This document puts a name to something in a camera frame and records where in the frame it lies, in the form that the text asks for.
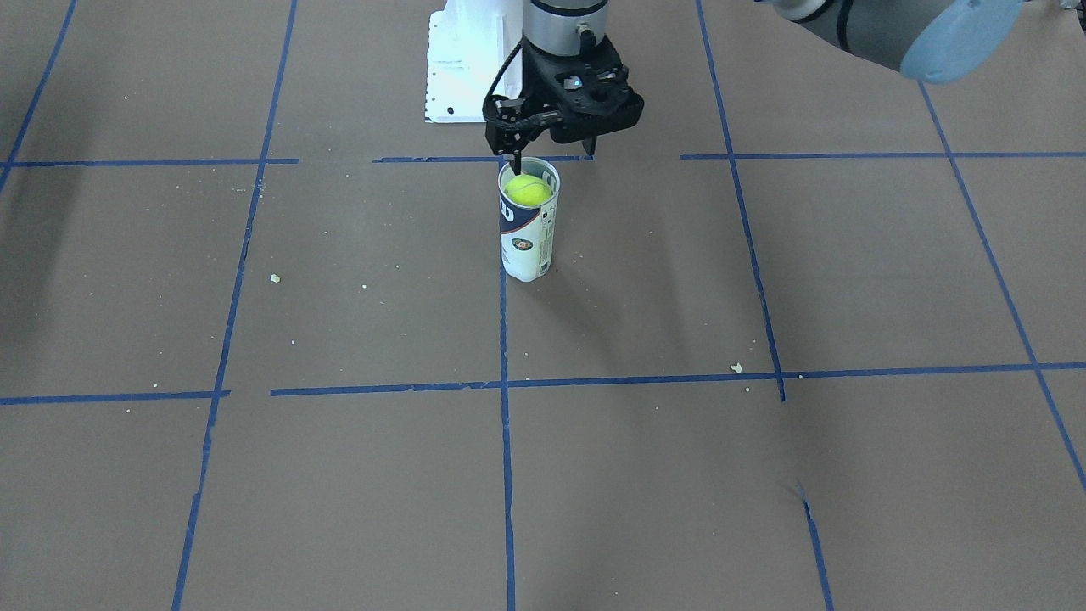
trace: logo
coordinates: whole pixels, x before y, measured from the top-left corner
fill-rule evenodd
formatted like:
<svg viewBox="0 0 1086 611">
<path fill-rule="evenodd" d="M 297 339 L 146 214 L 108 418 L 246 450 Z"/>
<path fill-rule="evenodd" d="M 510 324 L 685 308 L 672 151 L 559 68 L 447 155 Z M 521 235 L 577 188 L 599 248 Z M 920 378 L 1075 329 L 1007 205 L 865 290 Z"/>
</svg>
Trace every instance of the logo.
<svg viewBox="0 0 1086 611">
<path fill-rule="evenodd" d="M 505 200 L 502 198 L 497 198 L 497 203 L 502 207 L 502 217 L 512 222 L 513 219 L 516 217 L 513 209 L 509 209 L 509 206 L 505 205 Z"/>
</svg>

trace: cylindrical container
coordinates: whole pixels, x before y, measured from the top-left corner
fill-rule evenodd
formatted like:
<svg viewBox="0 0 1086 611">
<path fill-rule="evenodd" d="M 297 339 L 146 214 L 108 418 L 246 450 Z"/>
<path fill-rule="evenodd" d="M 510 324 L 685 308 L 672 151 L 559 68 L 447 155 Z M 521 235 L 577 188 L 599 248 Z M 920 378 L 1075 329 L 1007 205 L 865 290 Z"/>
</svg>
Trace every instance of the cylindrical container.
<svg viewBox="0 0 1086 611">
<path fill-rule="evenodd" d="M 521 205 L 505 194 L 505 184 L 516 174 L 506 163 L 497 174 L 497 196 L 501 205 L 502 265 L 505 272 L 530 282 L 551 268 L 554 250 L 554 224 L 558 212 L 558 189 L 561 180 L 553 165 L 534 156 L 521 160 L 521 174 L 542 178 L 551 187 L 551 198 L 539 205 Z"/>
</svg>

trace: blue tape line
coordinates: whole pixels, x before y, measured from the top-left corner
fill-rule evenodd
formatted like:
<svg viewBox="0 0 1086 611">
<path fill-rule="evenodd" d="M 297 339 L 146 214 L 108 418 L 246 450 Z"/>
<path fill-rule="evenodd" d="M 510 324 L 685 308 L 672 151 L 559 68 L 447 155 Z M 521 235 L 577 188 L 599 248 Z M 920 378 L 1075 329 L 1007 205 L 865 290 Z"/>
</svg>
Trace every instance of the blue tape line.
<svg viewBox="0 0 1086 611">
<path fill-rule="evenodd" d="M 956 152 L 955 156 L 978 158 L 1082 157 L 1086 151 Z"/>
<path fill-rule="evenodd" d="M 942 158 L 944 153 L 936 152 L 811 152 L 811 153 L 689 153 L 679 155 L 683 161 L 725 160 L 734 156 L 737 160 L 757 158 Z"/>
<path fill-rule="evenodd" d="M 799 498 L 804 501 L 804 513 L 807 515 L 807 531 L 811 536 L 811 548 L 815 549 L 815 563 L 818 565 L 818 580 L 822 584 L 822 600 L 825 602 L 825 611 L 833 611 L 833 593 L 830 591 L 830 575 L 825 570 L 825 557 L 822 555 L 822 540 L 818 536 L 818 524 L 811 513 L 811 504 L 807 500 L 807 491 L 803 484 L 796 484 Z"/>
<path fill-rule="evenodd" d="M 501 331 L 498 334 L 498 351 L 501 352 L 502 370 L 502 476 L 505 489 L 505 598 L 507 611 L 517 609 L 517 571 L 513 536 L 513 445 L 509 433 L 509 359 L 508 359 L 508 324 L 507 324 L 507 291 L 506 275 L 503 265 L 498 265 L 498 309 L 501 311 Z"/>
<path fill-rule="evenodd" d="M 268 158 L 269 165 L 295 165 L 298 157 Z M 16 161 L 12 167 L 162 167 L 174 165 L 258 165 L 260 158 L 117 158 L 86 161 Z"/>
<path fill-rule="evenodd" d="M 758 300 L 761 301 L 761 316 L 766 322 L 766 339 L 769 342 L 769 355 L 773 359 L 773 372 L 776 374 L 776 386 L 781 402 L 786 399 L 784 378 L 781 375 L 781 357 L 776 352 L 776 338 L 773 335 L 773 322 L 769 316 L 769 302 L 766 298 L 766 287 L 761 281 L 761 270 L 758 267 L 758 253 L 755 250 L 754 234 L 750 231 L 750 218 L 747 216 L 746 199 L 743 196 L 743 182 L 740 180 L 740 167 L 735 161 L 735 149 L 732 147 L 732 132 L 728 126 L 728 113 L 724 110 L 724 98 L 720 92 L 720 80 L 717 78 L 717 62 L 712 56 L 712 46 L 709 43 L 709 30 L 705 25 L 705 11 L 702 0 L 694 0 L 697 5 L 697 18 L 702 26 L 702 42 L 705 44 L 705 56 L 709 62 L 709 76 L 712 78 L 712 90 L 717 96 L 717 111 L 720 113 L 720 127 L 724 132 L 724 145 L 728 149 L 728 164 L 732 169 L 732 182 L 735 183 L 735 199 L 743 218 L 743 233 L 746 236 L 747 250 L 750 253 L 750 267 L 754 270 L 754 282 L 758 287 Z"/>
<path fill-rule="evenodd" d="M 629 378 L 568 378 L 551 380 L 512 380 L 510 389 L 545 389 L 555 386 L 624 386 L 635 384 L 696 384 L 702 382 L 750 382 L 778 380 L 776 373 L 732 373 L 703 375 L 653 375 Z"/>
<path fill-rule="evenodd" d="M 1018 308 L 1014 305 L 1014 300 L 1011 297 L 1010 288 L 1007 285 L 1007 280 L 1003 278 L 1003 272 L 999 268 L 999 262 L 996 259 L 996 253 L 992 249 L 992 244 L 988 241 L 988 234 L 984 230 L 984 225 L 981 222 L 981 216 L 976 212 L 976 206 L 973 204 L 973 198 L 969 193 L 969 188 L 965 186 L 965 179 L 962 177 L 961 168 L 958 166 L 958 160 L 955 157 L 954 151 L 950 149 L 950 142 L 947 140 L 946 132 L 943 130 L 943 123 L 939 120 L 938 113 L 935 112 L 935 104 L 932 103 L 931 96 L 927 94 L 927 88 L 924 87 L 923 82 L 918 82 L 920 86 L 920 92 L 924 97 L 924 103 L 927 104 L 927 112 L 932 115 L 932 122 L 935 124 L 935 130 L 939 135 L 939 140 L 943 142 L 943 150 L 946 151 L 947 161 L 950 162 L 950 167 L 954 169 L 955 178 L 958 180 L 958 187 L 961 189 L 961 194 L 965 199 L 965 205 L 969 207 L 969 214 L 973 218 L 973 226 L 976 227 L 976 232 L 981 237 L 981 243 L 984 245 L 984 252 L 988 256 L 988 263 L 992 264 L 992 270 L 996 273 L 996 280 L 999 282 L 999 290 L 1003 293 L 1003 300 L 1007 301 L 1007 308 L 1011 313 L 1011 318 L 1014 320 L 1014 327 L 1018 328 L 1019 338 L 1022 340 L 1022 346 L 1025 347 L 1026 355 L 1030 357 L 1030 364 L 1037 375 L 1037 383 L 1040 385 L 1041 393 L 1045 395 L 1045 402 L 1048 403 L 1048 411 L 1052 415 L 1052 420 L 1056 421 L 1056 428 L 1060 432 L 1060 437 L 1063 440 L 1063 447 L 1068 451 L 1068 456 L 1071 458 L 1071 464 L 1074 466 L 1075 473 L 1078 475 L 1078 484 L 1082 486 L 1083 492 L 1086 492 L 1086 472 L 1083 471 L 1082 461 L 1078 459 L 1078 453 L 1075 451 L 1075 446 L 1071 442 L 1071 436 L 1068 435 L 1066 427 L 1063 424 L 1063 417 L 1060 416 L 1060 410 L 1056 406 L 1056 402 L 1052 399 L 1052 394 L 1048 389 L 1048 382 L 1045 381 L 1045 373 L 1037 361 L 1037 355 L 1033 351 L 1033 345 L 1030 344 L 1030 338 L 1026 335 L 1025 326 L 1022 323 L 1022 318 L 1019 316 Z"/>
<path fill-rule="evenodd" d="M 226 332 L 223 334 L 223 354 L 215 374 L 215 396 L 207 410 L 207 428 L 204 430 L 203 451 L 200 459 L 200 483 L 197 493 L 192 495 L 189 508 L 189 521 L 185 531 L 185 546 L 181 548 L 181 561 L 177 569 L 177 585 L 174 588 L 172 611 L 180 611 L 185 595 L 185 582 L 188 577 L 189 559 L 192 556 L 192 542 L 195 538 L 197 520 L 200 517 L 200 501 L 203 498 L 204 482 L 207 476 L 207 463 L 211 458 L 212 430 L 218 418 L 219 392 L 226 379 L 226 364 L 230 357 L 230 342 L 233 338 L 233 324 L 238 318 L 238 302 L 241 298 L 241 283 L 244 280 L 245 258 L 249 255 L 249 242 L 253 234 L 253 221 L 256 217 L 256 206 L 261 190 L 264 187 L 264 169 L 268 165 L 268 149 L 272 144 L 272 131 L 275 127 L 275 115 L 279 105 L 279 91 L 282 89 L 282 78 L 287 71 L 287 56 L 290 52 L 290 39 L 294 31 L 294 16 L 298 14 L 298 0 L 291 0 L 290 14 L 287 16 L 287 31 L 283 34 L 282 51 L 279 55 L 279 69 L 276 73 L 275 87 L 272 90 L 272 102 L 268 106 L 268 119 L 264 128 L 264 143 L 261 147 L 261 162 L 256 166 L 256 179 L 253 181 L 253 195 L 249 201 L 249 217 L 245 220 L 245 233 L 241 242 L 241 255 L 238 257 L 238 271 L 233 278 L 233 293 L 230 296 L 230 313 L 226 319 Z"/>
<path fill-rule="evenodd" d="M 445 382 L 438 384 L 381 384 L 375 386 L 325 386 L 311 389 L 275 389 L 272 397 L 313 395 L 374 395 L 381 393 L 432 393 L 437 391 L 481 391 L 501 389 L 501 382 Z"/>
<path fill-rule="evenodd" d="M 46 90 L 46 82 L 49 81 L 49 75 L 53 73 L 53 65 L 56 64 L 56 56 L 61 53 L 61 46 L 64 43 L 64 38 L 67 36 L 67 28 L 72 25 L 72 15 L 75 14 L 75 5 L 78 0 L 72 0 L 68 3 L 68 10 L 64 13 L 64 23 L 61 24 L 61 30 L 56 35 L 56 42 L 53 44 L 53 52 L 49 54 L 49 61 L 46 62 L 46 69 L 41 73 L 41 80 L 38 81 L 38 88 L 34 91 L 34 97 L 30 98 L 30 105 L 26 109 L 26 115 L 23 116 L 23 125 L 18 128 L 18 135 L 15 136 L 15 143 L 11 147 L 11 152 L 8 154 L 8 164 L 0 173 L 0 191 L 3 191 L 4 184 L 8 183 L 8 176 L 11 175 L 12 163 L 14 163 L 15 157 L 18 156 L 18 149 L 23 147 L 23 140 L 26 138 L 26 131 L 30 128 L 30 120 L 34 118 L 34 111 L 38 109 L 38 102 L 41 101 L 41 92 Z"/>
<path fill-rule="evenodd" d="M 1051 371 L 1086 370 L 1086 362 L 1041 364 L 1040 369 Z M 946 366 L 931 368 L 884 368 L 825 371 L 782 371 L 785 380 L 825 380 L 841 378 L 895 378 L 919 375 L 955 375 L 980 373 L 1032 372 L 1036 368 L 1030 364 L 1007 364 L 990 366 Z M 439 392 L 464 390 L 502 389 L 553 389 L 568 386 L 624 386 L 644 384 L 698 384 L 727 382 L 758 382 L 776 380 L 775 372 L 653 375 L 626 378 L 566 378 L 541 380 L 505 380 L 491 382 L 447 382 L 438 384 L 382 384 L 372 386 L 328 386 L 310 389 L 277 389 L 273 397 L 296 397 L 313 395 L 369 395 L 380 393 Z"/>
<path fill-rule="evenodd" d="M 222 396 L 229 396 L 223 391 Z M 125 402 L 174 402 L 180 399 L 211 399 L 212 391 L 182 393 L 125 393 L 116 395 L 42 395 L 37 397 L 0 397 L 0 406 L 42 406 L 48 404 L 116 404 Z"/>
<path fill-rule="evenodd" d="M 889 378 L 907 375 L 951 375 L 962 373 L 996 373 L 1033 371 L 1028 364 L 999 366 L 950 366 L 938 368 L 887 368 L 871 370 L 831 370 L 831 371 L 795 371 L 784 372 L 784 378 L 798 380 L 800 378 L 819 380 L 833 378 Z"/>
<path fill-rule="evenodd" d="M 957 157 L 973 158 L 1076 158 L 1086 156 L 1086 151 L 1023 151 L 1023 152 L 956 152 Z M 945 152 L 809 152 L 809 153 L 735 153 L 737 160 L 758 158 L 943 158 Z M 682 161 L 722 161 L 728 153 L 685 153 Z"/>
<path fill-rule="evenodd" d="M 1071 364 L 1040 364 L 1038 367 L 1045 371 L 1086 370 L 1086 361 Z"/>
<path fill-rule="evenodd" d="M 541 156 L 543 161 L 551 163 L 566 161 L 593 161 L 592 155 L 559 154 Z M 490 156 L 382 156 L 375 158 L 372 163 L 505 163 L 500 155 Z"/>
</svg>

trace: floor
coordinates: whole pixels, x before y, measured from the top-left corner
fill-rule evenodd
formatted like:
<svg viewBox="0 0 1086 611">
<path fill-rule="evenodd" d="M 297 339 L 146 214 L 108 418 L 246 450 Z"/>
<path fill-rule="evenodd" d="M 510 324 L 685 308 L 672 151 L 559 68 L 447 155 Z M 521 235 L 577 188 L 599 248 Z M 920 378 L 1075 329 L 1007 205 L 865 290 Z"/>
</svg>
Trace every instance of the floor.
<svg viewBox="0 0 1086 611">
<path fill-rule="evenodd" d="M 918 87 L 617 2 L 521 283 L 442 4 L 0 8 L 0 609 L 1086 608 L 1073 11 Z"/>
</svg>

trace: tennis ball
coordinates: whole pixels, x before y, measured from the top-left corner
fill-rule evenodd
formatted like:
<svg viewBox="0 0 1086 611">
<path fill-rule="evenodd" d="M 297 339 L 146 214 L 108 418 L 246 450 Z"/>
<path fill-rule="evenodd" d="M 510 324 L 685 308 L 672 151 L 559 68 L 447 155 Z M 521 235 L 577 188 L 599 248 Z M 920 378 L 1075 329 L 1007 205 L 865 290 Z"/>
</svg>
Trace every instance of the tennis ball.
<svg viewBox="0 0 1086 611">
<path fill-rule="evenodd" d="M 509 195 L 514 203 L 531 207 L 542 205 L 551 199 L 551 187 L 546 186 L 542 178 L 531 174 L 520 174 L 505 183 L 505 194 Z"/>
</svg>

